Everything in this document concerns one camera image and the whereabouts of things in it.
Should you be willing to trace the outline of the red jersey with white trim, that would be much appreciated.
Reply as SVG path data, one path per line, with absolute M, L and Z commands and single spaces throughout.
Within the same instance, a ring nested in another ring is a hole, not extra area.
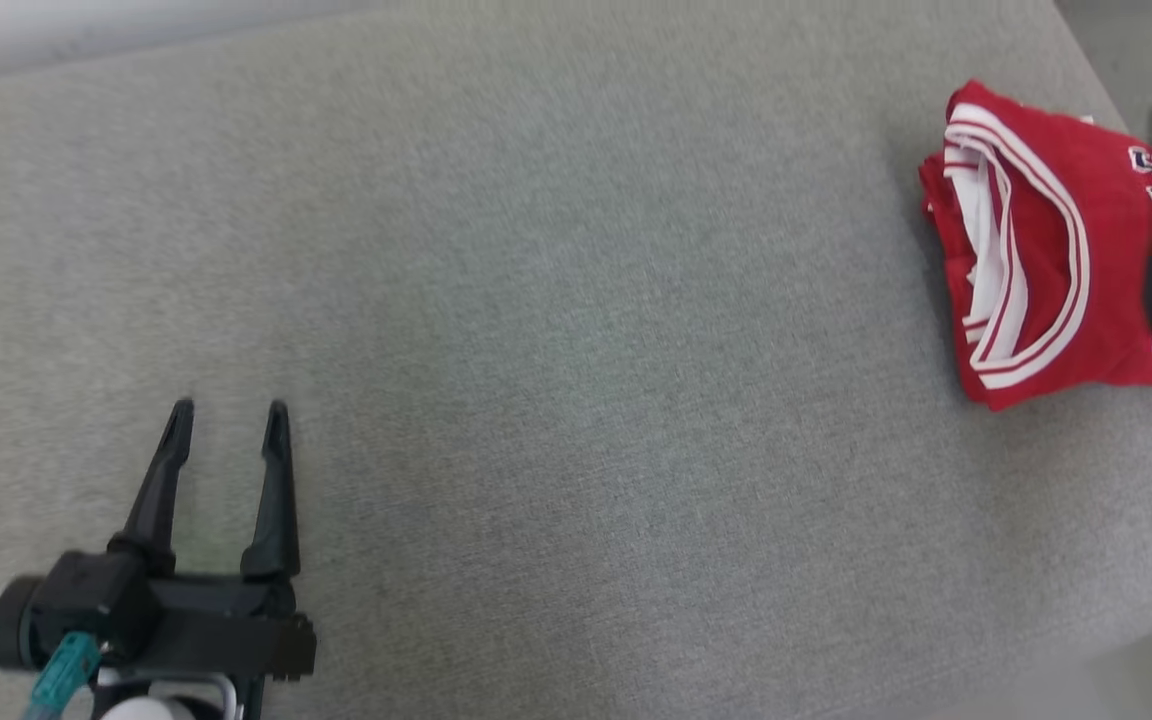
M 1089 382 L 1152 386 L 1152 141 L 973 79 L 919 177 L 970 400 L 1001 411 Z

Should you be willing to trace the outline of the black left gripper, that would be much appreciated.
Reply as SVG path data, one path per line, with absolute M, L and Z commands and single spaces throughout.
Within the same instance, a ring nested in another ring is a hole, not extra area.
M 0 592 L 0 669 L 40 670 L 73 634 L 106 667 L 182 676 L 297 680 L 314 673 L 314 626 L 287 579 L 301 571 L 291 454 L 283 401 L 270 404 L 262 438 L 262 497 L 242 577 L 172 575 L 180 469 L 195 423 L 179 397 L 124 526 L 109 552 L 65 552 L 44 575 L 18 575 Z

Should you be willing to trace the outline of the grey fabric sofa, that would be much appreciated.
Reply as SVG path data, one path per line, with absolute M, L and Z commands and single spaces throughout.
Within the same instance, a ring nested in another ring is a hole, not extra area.
M 958 388 L 916 168 L 1053 0 L 403 0 L 0 78 L 0 588 L 291 409 L 273 720 L 920 717 L 1152 632 L 1152 389 Z M 0 720 L 26 702 L 0 675 Z

